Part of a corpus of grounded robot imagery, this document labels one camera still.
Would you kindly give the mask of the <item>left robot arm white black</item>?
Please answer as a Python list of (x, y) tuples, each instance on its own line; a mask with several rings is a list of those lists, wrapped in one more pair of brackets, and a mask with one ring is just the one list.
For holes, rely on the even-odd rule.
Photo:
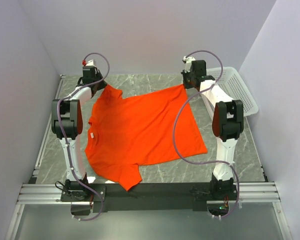
[(83, 132), (82, 106), (95, 93), (107, 86), (93, 60), (83, 61), (82, 76), (75, 89), (67, 96), (54, 99), (51, 105), (51, 129), (59, 139), (66, 163), (66, 181), (62, 194), (70, 201), (92, 201), (103, 196), (89, 186), (84, 167), (80, 138)]

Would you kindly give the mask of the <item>orange t shirt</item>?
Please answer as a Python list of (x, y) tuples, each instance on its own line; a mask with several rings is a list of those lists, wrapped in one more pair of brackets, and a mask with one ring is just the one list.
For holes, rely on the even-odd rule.
[(142, 181), (140, 166), (208, 152), (183, 85), (122, 94), (108, 85), (92, 107), (85, 154), (97, 175), (130, 190)]

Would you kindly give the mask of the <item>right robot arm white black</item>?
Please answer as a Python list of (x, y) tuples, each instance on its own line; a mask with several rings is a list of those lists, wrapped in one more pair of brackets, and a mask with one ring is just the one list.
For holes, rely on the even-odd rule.
[(212, 132), (216, 137), (216, 161), (210, 181), (210, 194), (213, 197), (235, 193), (234, 164), (235, 147), (244, 130), (244, 106), (217, 85), (216, 80), (207, 74), (206, 62), (194, 57), (184, 57), (185, 68), (181, 72), (183, 85), (187, 89), (201, 91), (201, 96), (214, 107)]

